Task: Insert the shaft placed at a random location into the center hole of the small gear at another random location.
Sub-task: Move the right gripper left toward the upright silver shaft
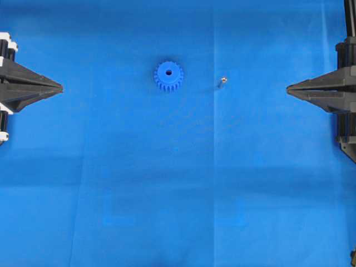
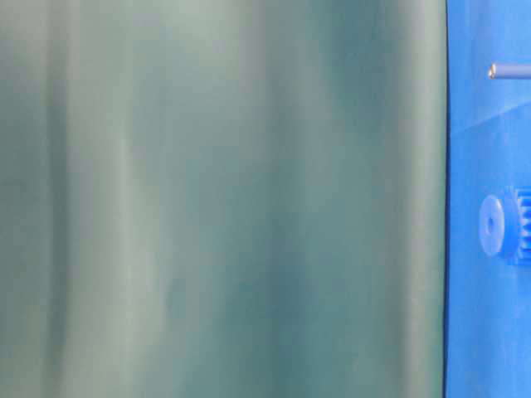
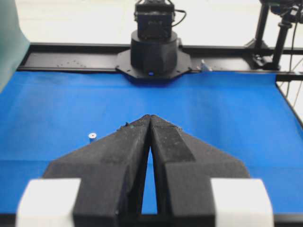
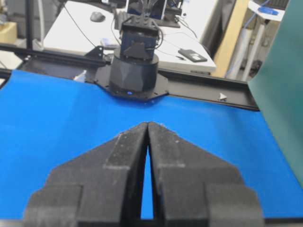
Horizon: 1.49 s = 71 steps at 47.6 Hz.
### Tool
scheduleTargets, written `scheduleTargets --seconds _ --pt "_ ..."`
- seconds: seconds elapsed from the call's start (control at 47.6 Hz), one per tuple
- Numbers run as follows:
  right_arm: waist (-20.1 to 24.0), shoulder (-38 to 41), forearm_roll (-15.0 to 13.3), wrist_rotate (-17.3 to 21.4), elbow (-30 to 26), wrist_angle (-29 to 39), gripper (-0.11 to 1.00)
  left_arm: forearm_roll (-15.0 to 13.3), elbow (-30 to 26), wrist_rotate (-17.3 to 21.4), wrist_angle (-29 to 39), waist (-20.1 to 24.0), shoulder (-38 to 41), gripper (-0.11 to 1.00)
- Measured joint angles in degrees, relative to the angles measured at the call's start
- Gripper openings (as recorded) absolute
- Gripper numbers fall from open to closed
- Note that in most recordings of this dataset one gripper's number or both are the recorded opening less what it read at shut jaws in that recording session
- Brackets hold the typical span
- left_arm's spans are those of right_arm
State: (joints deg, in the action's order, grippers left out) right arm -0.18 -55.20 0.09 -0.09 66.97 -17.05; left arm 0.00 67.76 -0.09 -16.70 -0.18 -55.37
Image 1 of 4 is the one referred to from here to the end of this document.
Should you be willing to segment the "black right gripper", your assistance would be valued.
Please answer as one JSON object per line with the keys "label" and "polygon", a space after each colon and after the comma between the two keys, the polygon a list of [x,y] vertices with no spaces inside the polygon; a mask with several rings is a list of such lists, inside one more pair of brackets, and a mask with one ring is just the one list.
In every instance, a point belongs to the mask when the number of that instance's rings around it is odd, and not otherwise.
{"label": "black right gripper", "polygon": [[355,86],[355,38],[347,37],[335,46],[335,50],[336,71],[290,85],[286,91],[328,113],[339,113],[336,140],[340,149],[355,162],[355,92],[326,91]]}

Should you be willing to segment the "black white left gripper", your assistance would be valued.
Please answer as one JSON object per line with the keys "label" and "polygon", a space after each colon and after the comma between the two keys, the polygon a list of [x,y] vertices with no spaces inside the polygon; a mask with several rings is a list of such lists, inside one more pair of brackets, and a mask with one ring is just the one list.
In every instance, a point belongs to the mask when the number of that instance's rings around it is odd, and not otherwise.
{"label": "black white left gripper", "polygon": [[13,62],[17,52],[18,45],[12,41],[11,35],[8,32],[1,32],[1,78],[12,83],[54,88],[47,88],[40,92],[9,91],[5,93],[1,99],[1,145],[8,141],[9,138],[7,132],[9,115],[20,112],[26,106],[35,102],[45,100],[63,92],[61,84]]}

